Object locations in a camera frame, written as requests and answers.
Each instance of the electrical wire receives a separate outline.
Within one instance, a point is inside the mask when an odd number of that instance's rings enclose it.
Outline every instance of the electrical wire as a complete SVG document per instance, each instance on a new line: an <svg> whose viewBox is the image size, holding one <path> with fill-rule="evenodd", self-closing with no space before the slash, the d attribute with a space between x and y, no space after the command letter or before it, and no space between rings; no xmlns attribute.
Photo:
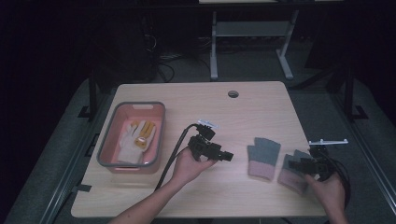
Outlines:
<svg viewBox="0 0 396 224"><path fill-rule="evenodd" d="M198 127L198 125L197 125L197 124L191 124L191 125L189 125L189 126L183 131L183 133L181 134L181 136L178 138L178 141L177 141L177 143L176 143L176 145L175 145L175 148L174 148L174 150L173 150L171 156L169 157L168 163L166 163L165 168L163 169L163 173L161 174L160 180L158 181L158 184L157 184L157 187L155 187L155 190L159 189L159 188L161 187L161 185L163 184L163 180L164 180L165 177L166 177L166 173L168 173L169 168L171 167L173 161L174 161L175 158L177 157L177 155L178 155L178 154L177 154L178 149L180 148L181 143L182 143L183 140L184 140L184 137L186 137L186 134L187 134L187 132L189 131L189 129L190 129L191 127Z"/></svg>
<svg viewBox="0 0 396 224"><path fill-rule="evenodd" d="M163 70L162 70L161 68L158 68L158 74L159 74L160 77L163 79L163 82L168 83L168 82L172 81L172 79L175 77L175 69L174 69L172 66L170 66L170 65L168 65L168 64L164 64L164 63L159 63L158 65L159 65L159 66L168 67L168 68L171 70L171 72L172 72L171 77L166 78L166 75L165 75L165 73L163 72Z"/></svg>
<svg viewBox="0 0 396 224"><path fill-rule="evenodd" d="M324 158L326 158L326 159L332 164L332 166L334 167L335 172L337 172L337 174L339 174L339 176L340 176L340 178L341 178L341 182L342 182L343 187L344 187L344 191L345 191L345 208L347 208L347 205L349 204L349 201L350 201L350 194L351 194L351 192L350 192L351 189L350 189L350 183L349 183L349 176L348 176L348 174L347 174L347 173L344 174L344 172L341 171L340 167L337 165L337 162L338 162L339 164L341 164L341 162L336 161L336 160L330 158L328 155L326 155L326 154L323 153L323 152L319 152L319 154L320 154L321 156L323 156Z"/></svg>

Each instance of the table top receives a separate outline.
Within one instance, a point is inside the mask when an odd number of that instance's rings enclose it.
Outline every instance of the table top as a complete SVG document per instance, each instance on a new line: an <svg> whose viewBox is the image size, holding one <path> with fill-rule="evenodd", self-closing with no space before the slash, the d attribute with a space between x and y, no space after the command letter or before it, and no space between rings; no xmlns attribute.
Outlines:
<svg viewBox="0 0 396 224"><path fill-rule="evenodd" d="M229 91L239 96L231 98ZM161 165L152 175L112 174L96 160L104 132L121 102L159 101L166 107ZM83 185L72 207L75 217L115 217L154 191L183 130L198 119L219 125L213 143L233 153L186 185L158 217L299 217L324 216L311 189L304 195L277 183L285 154L305 151L308 143L290 97L281 82L208 82L119 86L92 154ZM180 149L185 147L191 129ZM281 144L272 181L248 175L247 146L254 137ZM169 180L173 166L164 180Z"/></svg>

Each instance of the person's left hand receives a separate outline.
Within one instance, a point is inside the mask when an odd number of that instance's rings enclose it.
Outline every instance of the person's left hand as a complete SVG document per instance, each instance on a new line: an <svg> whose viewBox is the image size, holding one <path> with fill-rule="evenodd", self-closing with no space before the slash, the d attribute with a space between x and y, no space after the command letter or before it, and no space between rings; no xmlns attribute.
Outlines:
<svg viewBox="0 0 396 224"><path fill-rule="evenodd" d="M182 187L216 162L213 160L196 161L192 156L191 150L186 147L177 156L171 181L178 183Z"/></svg>

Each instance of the forearm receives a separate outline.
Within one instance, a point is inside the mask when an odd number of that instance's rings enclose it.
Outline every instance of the forearm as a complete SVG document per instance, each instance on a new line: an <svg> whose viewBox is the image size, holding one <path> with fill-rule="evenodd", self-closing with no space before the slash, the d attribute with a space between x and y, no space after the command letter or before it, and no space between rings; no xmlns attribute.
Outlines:
<svg viewBox="0 0 396 224"><path fill-rule="evenodd" d="M149 224L181 188L183 188L182 185L169 181L143 201L119 214L110 223Z"/></svg>
<svg viewBox="0 0 396 224"><path fill-rule="evenodd" d="M326 214L331 224L347 224L347 216L344 211L338 211L336 209L327 210Z"/></svg>

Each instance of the person's right hand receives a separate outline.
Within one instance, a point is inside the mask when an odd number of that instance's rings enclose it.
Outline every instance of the person's right hand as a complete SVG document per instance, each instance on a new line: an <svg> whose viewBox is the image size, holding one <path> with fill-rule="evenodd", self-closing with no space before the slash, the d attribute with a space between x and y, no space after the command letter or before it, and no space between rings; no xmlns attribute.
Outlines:
<svg viewBox="0 0 396 224"><path fill-rule="evenodd" d="M191 150L186 147L177 156L175 169L171 182L184 186L204 171L214 165L217 161L196 161L192 156Z"/></svg>
<svg viewBox="0 0 396 224"><path fill-rule="evenodd" d="M347 223L345 216L345 190L339 174L334 173L329 179L319 182L311 175L304 176L306 182L315 192L331 223Z"/></svg>

